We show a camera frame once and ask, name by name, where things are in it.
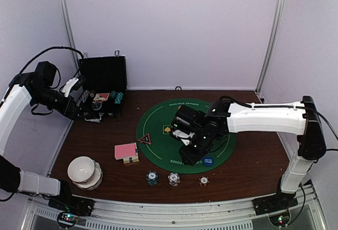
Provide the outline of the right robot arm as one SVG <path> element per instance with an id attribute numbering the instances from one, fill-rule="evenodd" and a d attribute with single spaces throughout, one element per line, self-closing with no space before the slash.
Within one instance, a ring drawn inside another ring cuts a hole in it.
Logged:
<path id="1" fill-rule="evenodd" d="M 286 104 L 243 103 L 221 96 L 206 112 L 187 105 L 178 108 L 171 137 L 181 141 L 182 162 L 195 165 L 211 151 L 214 140 L 230 133 L 281 132 L 297 136 L 298 151 L 279 181 L 276 194 L 265 197 L 274 209 L 283 209 L 294 197 L 312 164 L 326 153 L 320 115 L 310 96 Z"/>

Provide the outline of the triangular all-in button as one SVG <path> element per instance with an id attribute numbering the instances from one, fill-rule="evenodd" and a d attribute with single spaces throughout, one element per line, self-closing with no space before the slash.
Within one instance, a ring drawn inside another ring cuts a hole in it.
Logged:
<path id="1" fill-rule="evenodd" d="M 147 144 L 147 145 L 151 145 L 152 141 L 151 141 L 151 136 L 149 133 L 147 133 L 146 135 L 142 136 L 140 139 L 138 139 L 139 143 L 143 143 L 143 144 Z"/>

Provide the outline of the blue small blind button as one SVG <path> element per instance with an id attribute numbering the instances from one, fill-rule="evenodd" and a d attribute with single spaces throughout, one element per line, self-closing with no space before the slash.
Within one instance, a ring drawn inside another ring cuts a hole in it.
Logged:
<path id="1" fill-rule="evenodd" d="M 211 167 L 214 165 L 214 158 L 213 157 L 204 157 L 202 159 L 202 163 L 204 166 Z"/>

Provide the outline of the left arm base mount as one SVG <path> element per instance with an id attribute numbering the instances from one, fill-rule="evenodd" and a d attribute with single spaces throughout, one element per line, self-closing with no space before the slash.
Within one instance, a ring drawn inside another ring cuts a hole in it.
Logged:
<path id="1" fill-rule="evenodd" d="M 48 206 L 60 211 L 77 216 L 91 216 L 95 201 L 87 198 L 72 197 L 70 201 L 64 201 L 57 197 L 48 197 Z"/>

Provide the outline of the blue white poker chip stack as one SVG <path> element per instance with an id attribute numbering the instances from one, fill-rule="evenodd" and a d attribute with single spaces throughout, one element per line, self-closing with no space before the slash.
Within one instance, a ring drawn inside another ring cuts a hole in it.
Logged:
<path id="1" fill-rule="evenodd" d="M 176 172 L 171 172 L 168 175 L 168 183 L 172 187 L 177 187 L 181 183 L 180 175 Z"/>

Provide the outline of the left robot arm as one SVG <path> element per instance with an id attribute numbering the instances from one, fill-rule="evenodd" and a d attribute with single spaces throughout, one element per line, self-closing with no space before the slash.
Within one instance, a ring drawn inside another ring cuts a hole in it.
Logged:
<path id="1" fill-rule="evenodd" d="M 16 75 L 1 100 L 1 189 L 11 195 L 23 192 L 50 196 L 63 210 L 71 211 L 76 206 L 76 199 L 67 181 L 23 171 L 3 156 L 8 138 L 27 105 L 44 105 L 49 111 L 58 111 L 68 119 L 78 117 L 81 108 L 70 93 L 78 89 L 80 79 L 73 77 L 61 91 L 56 91 L 52 85 L 57 71 L 52 63 L 39 62 L 34 72 Z"/>

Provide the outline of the orange black poker chip stack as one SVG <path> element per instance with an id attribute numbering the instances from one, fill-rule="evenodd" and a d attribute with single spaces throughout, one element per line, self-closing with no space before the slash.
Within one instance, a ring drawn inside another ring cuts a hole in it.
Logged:
<path id="1" fill-rule="evenodd" d="M 208 184 L 210 183 L 210 180 L 207 176 L 201 176 L 199 179 L 198 179 L 198 184 L 201 186 L 201 187 L 205 187 L 207 186 Z"/>

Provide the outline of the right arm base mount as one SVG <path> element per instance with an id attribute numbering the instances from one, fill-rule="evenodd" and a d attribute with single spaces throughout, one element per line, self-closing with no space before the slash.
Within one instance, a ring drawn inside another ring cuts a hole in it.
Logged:
<path id="1" fill-rule="evenodd" d="M 256 198 L 252 201 L 256 215 L 274 213 L 280 210 L 288 209 L 298 205 L 298 201 L 294 197 L 284 195 L 272 195 Z"/>

